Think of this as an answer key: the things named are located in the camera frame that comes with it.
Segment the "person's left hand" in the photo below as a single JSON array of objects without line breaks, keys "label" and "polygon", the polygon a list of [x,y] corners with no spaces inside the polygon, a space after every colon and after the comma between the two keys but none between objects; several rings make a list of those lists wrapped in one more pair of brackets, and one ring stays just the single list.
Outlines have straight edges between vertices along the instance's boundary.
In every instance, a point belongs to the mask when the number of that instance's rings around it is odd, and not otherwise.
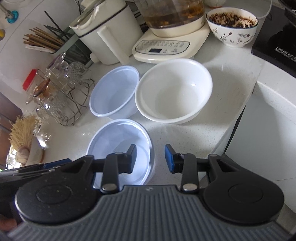
[{"label": "person's left hand", "polygon": [[14,218],[6,218],[0,215],[0,230],[3,232],[9,232],[17,227],[17,222]]}]

